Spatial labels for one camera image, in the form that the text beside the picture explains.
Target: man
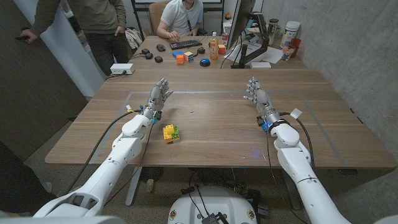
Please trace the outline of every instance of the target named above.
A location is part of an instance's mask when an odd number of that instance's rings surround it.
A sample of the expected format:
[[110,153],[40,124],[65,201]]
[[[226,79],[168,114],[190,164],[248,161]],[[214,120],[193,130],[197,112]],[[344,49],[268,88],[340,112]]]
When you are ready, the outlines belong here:
[[159,37],[180,41],[182,35],[196,36],[203,18],[199,0],[171,0],[165,7],[157,28]]
[[[126,10],[122,0],[69,0],[70,9],[75,15],[87,42],[105,75],[111,74],[114,63],[128,63],[126,30]],[[23,30],[20,36],[29,36],[33,43],[53,22],[60,0],[39,0],[35,22],[31,29]]]

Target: hand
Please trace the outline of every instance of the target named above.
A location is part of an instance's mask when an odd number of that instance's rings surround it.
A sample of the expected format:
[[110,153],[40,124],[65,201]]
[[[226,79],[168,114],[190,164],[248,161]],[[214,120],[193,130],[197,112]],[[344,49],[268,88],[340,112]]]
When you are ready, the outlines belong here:
[[21,34],[19,34],[19,36],[20,36],[20,37],[28,36],[29,39],[25,40],[28,44],[33,43],[33,41],[35,41],[35,39],[37,39],[37,36],[34,35],[34,34],[30,31],[30,29],[23,30],[23,31],[21,32]]
[[249,80],[247,87],[246,91],[250,96],[244,96],[244,98],[254,102],[261,116],[265,116],[268,111],[274,109],[271,98],[261,88],[261,85],[256,78],[253,77],[252,80]]
[[118,26],[116,29],[116,32],[114,33],[115,36],[118,36],[119,34],[124,34],[124,31],[126,31],[126,28],[123,26]]
[[173,91],[166,92],[167,90],[169,90],[169,83],[162,78],[150,92],[147,107],[150,106],[154,111],[160,111],[164,106],[164,102],[173,93]]
[[168,37],[169,39],[174,39],[174,40],[176,40],[176,41],[180,41],[180,36],[179,36],[179,34],[178,34],[177,32],[175,32],[175,31],[169,32],[169,34],[167,34],[167,37]]
[[190,35],[191,35],[191,36],[196,36],[197,33],[198,33],[198,30],[197,30],[197,29],[193,29],[193,30],[191,30]]

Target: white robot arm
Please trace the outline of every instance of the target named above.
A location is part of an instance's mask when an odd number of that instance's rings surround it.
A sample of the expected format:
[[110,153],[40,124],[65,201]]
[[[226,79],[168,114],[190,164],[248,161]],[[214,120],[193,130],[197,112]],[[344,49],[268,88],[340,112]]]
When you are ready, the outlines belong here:
[[149,127],[160,119],[166,99],[173,93],[167,80],[161,79],[153,87],[141,114],[122,127],[122,133],[113,141],[112,151],[87,182],[60,198],[45,204],[34,217],[92,217],[99,215],[109,193],[127,164],[137,157],[146,135],[142,127]]
[[304,207],[312,223],[349,223],[336,208],[332,199],[311,168],[310,153],[300,142],[299,133],[280,118],[271,98],[253,77],[244,96],[256,104],[256,108],[272,137],[277,137],[274,146],[278,161],[297,186]]

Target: orange bottle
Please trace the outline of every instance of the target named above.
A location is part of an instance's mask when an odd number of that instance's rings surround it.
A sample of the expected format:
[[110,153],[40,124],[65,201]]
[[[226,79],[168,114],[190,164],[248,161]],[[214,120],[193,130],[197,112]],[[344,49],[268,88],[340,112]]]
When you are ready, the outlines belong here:
[[218,39],[217,33],[213,32],[213,37],[210,40],[210,59],[217,59],[218,58]]

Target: toy block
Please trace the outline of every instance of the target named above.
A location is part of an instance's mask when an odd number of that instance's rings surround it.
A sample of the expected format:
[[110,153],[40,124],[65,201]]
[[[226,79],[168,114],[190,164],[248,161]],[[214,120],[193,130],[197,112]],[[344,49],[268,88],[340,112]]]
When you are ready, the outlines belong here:
[[184,56],[177,55],[177,64],[183,64],[183,63],[184,63]]
[[186,52],[186,53],[184,54],[184,59],[185,59],[187,62],[193,61],[193,53],[192,53],[192,52]]
[[167,125],[163,128],[164,141],[167,143],[180,140],[180,134],[176,125]]
[[182,52],[181,50],[175,51],[173,52],[173,56],[176,58],[177,55],[184,55],[184,52]]
[[219,45],[218,46],[218,53],[219,54],[225,54],[225,45]]

